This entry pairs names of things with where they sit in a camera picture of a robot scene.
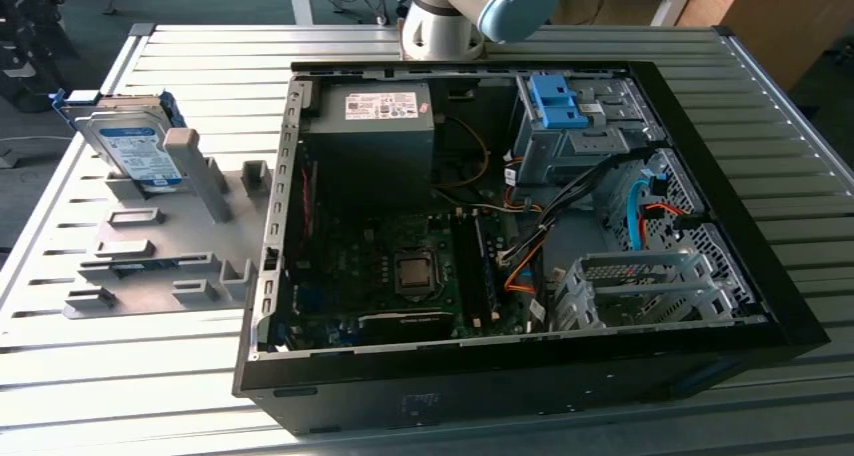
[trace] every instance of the aluminum slotted table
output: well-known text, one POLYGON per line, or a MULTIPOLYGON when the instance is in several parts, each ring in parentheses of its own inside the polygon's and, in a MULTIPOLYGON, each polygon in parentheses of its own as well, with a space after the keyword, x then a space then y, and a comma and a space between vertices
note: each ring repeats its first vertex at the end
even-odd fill
MULTIPOLYGON (((274 158, 291 61, 398 59, 395 31, 361 26, 133 34, 102 91, 166 87, 226 171, 274 158)), ((737 40, 710 29, 549 27, 490 57, 658 63, 833 342, 666 405, 297 440, 231 396, 242 310, 62 315, 117 204, 78 136, 0 275, 0 451, 854 453, 854 177, 737 40)))

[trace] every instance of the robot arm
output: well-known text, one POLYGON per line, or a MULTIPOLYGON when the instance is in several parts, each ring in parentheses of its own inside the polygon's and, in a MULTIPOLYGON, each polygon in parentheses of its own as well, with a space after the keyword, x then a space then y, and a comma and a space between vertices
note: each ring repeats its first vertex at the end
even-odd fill
POLYGON ((537 31, 560 0, 413 0, 403 49, 413 59, 474 59, 485 36, 498 43, 537 31))

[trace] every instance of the blue hard drive label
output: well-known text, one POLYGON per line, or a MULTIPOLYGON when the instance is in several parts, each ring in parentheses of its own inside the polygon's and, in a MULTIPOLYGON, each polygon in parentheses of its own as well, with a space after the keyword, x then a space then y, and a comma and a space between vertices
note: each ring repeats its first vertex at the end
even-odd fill
POLYGON ((103 128, 99 133, 131 179, 158 187, 182 182, 181 172, 154 128, 103 128))
POLYGON ((158 132, 154 128, 106 128, 102 129, 102 136, 114 138, 117 136, 155 136, 158 132))

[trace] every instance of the motherboard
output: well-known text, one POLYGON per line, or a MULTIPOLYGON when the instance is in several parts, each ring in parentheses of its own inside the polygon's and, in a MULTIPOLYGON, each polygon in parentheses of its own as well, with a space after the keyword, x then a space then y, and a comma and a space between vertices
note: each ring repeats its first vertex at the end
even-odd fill
POLYGON ((525 302, 493 263, 506 224, 490 210, 330 218, 289 322, 301 349, 521 334, 525 302))

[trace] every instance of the white cable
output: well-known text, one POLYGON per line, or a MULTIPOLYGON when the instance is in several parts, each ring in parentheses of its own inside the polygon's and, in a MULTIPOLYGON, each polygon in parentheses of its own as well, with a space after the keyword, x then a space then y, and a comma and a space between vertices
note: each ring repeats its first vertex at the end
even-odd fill
POLYGON ((15 138, 0 138, 0 144, 6 141, 25 141, 29 139, 62 139, 63 141, 71 141, 74 137, 66 136, 18 136, 15 138))

